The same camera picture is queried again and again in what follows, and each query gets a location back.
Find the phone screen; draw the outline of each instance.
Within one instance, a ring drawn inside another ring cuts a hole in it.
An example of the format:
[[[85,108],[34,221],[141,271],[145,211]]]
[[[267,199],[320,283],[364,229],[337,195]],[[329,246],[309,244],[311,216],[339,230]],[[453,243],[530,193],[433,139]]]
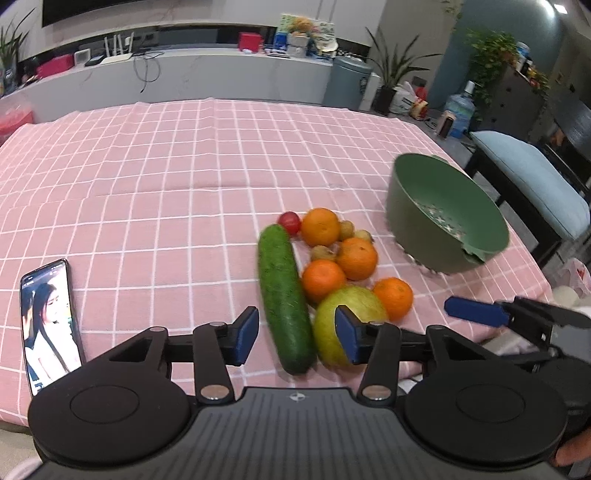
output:
[[[32,395],[83,363],[65,259],[21,279],[24,358]]]

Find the orange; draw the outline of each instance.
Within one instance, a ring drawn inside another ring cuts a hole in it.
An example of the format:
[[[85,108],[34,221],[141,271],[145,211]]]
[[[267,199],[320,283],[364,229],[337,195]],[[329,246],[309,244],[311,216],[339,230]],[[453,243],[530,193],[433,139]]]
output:
[[[379,280],[374,285],[374,293],[382,301],[391,322],[402,319],[413,306],[413,290],[399,278]]]
[[[314,260],[301,275],[304,292],[312,303],[320,303],[329,293],[344,287],[346,283],[344,272],[331,260]]]
[[[329,247],[339,239],[340,223],[332,210],[314,208],[301,221],[301,237],[309,246]]]
[[[365,280],[378,265],[378,253],[367,240],[348,238],[340,244],[336,262],[349,280]]]

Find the pomelo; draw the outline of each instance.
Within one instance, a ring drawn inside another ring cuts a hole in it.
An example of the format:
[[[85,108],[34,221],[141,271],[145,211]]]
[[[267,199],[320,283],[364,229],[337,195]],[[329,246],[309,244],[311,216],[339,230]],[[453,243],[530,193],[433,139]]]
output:
[[[388,320],[379,298],[367,288],[347,286],[331,293],[318,305],[313,326],[320,360],[327,367],[351,366],[335,332],[335,310],[339,305],[348,306],[365,323]]]

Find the cucumber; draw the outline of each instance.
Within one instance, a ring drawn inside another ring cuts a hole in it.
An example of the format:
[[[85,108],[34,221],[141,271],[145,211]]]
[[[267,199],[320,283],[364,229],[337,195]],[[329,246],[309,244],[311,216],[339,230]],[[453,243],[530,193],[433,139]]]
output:
[[[294,251],[281,225],[270,225],[261,233],[258,273],[281,366],[291,375],[305,374],[316,361],[316,347]]]

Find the gray bin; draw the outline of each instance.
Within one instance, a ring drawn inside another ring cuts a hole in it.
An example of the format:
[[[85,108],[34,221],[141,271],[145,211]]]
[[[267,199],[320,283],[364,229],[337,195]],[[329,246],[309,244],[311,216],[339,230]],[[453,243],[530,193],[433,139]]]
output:
[[[326,86],[323,106],[359,110],[372,67],[349,57],[336,57]]]

